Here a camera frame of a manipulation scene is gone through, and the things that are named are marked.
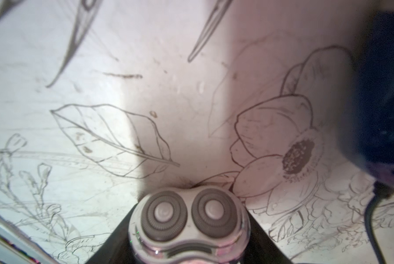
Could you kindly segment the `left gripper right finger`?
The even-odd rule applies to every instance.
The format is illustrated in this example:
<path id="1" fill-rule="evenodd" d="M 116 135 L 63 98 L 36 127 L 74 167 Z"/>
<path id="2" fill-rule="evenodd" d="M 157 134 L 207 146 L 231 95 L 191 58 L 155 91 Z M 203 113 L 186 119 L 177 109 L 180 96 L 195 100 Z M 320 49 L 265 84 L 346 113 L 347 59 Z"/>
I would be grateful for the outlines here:
<path id="1" fill-rule="evenodd" d="M 245 249 L 244 264 L 293 264 L 275 245 L 256 219 L 248 212 L 250 240 Z"/>

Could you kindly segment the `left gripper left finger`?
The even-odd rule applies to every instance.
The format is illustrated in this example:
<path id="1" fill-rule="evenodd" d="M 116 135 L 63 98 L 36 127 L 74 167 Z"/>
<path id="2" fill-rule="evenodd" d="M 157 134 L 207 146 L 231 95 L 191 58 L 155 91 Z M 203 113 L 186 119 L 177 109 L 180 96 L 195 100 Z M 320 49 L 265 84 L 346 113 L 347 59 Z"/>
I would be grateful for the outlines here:
<path id="1" fill-rule="evenodd" d="M 110 234 L 99 250 L 86 264 L 135 264 L 133 250 L 129 242 L 129 222 L 137 204 L 127 213 L 121 223 Z"/>

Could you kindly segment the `blue clip bottom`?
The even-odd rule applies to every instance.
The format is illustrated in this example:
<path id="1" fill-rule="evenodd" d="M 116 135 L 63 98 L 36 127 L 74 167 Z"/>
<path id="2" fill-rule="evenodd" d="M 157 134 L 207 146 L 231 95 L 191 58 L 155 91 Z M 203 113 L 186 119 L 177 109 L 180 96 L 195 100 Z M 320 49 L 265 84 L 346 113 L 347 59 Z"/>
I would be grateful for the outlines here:
<path id="1" fill-rule="evenodd" d="M 242 264 L 250 240 L 247 210 L 213 185 L 148 194 L 132 211 L 128 229 L 138 264 Z"/>

